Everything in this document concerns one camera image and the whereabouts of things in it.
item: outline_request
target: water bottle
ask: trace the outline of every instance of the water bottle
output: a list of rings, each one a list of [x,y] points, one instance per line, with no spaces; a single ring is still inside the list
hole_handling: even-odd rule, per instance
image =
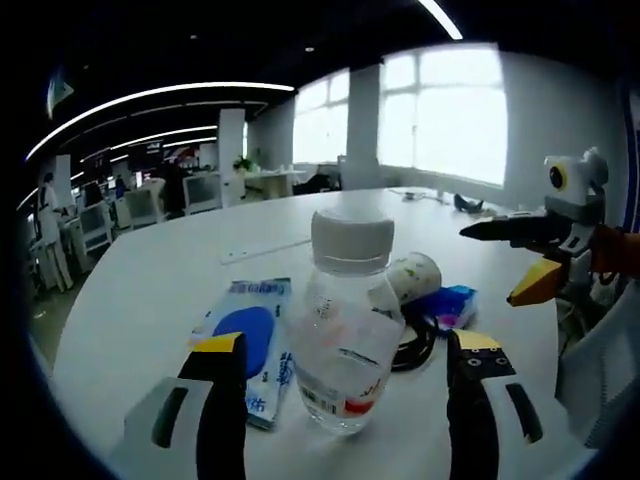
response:
[[[313,262],[287,325],[300,394],[328,430],[362,429],[382,394],[404,331],[385,275],[393,220],[346,205],[311,221]]]

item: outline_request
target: ceiling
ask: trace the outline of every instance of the ceiling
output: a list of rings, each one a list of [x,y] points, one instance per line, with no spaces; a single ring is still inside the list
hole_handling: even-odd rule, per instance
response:
[[[25,103],[31,121],[23,158],[57,126],[127,94],[210,81],[298,88],[341,68],[379,62],[391,52],[450,41],[417,0],[81,3],[74,4],[72,12],[45,7],[49,24],[43,31],[55,33],[42,38],[39,51],[51,56],[29,79],[37,93]],[[627,36],[631,38],[631,22],[612,10],[610,2],[606,11],[599,2],[577,0],[440,0],[439,4],[464,41],[498,42],[504,50],[556,59],[605,78],[618,78],[634,54],[622,49]],[[43,92],[57,67],[62,67],[74,93],[56,106],[49,119]],[[291,95],[225,88],[138,99],[78,122],[48,142],[32,161],[58,151],[71,153],[77,161],[131,139],[216,123],[221,106],[252,102],[247,108],[255,115],[265,104],[278,104]],[[202,102],[212,103],[193,105]],[[170,106],[174,108],[134,115]]]

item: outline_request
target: paper cup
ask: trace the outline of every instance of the paper cup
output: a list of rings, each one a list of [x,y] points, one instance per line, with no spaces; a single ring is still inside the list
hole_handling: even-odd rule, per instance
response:
[[[401,305],[436,292],[442,286],[442,274],[431,257],[411,252],[387,269],[387,278]]]

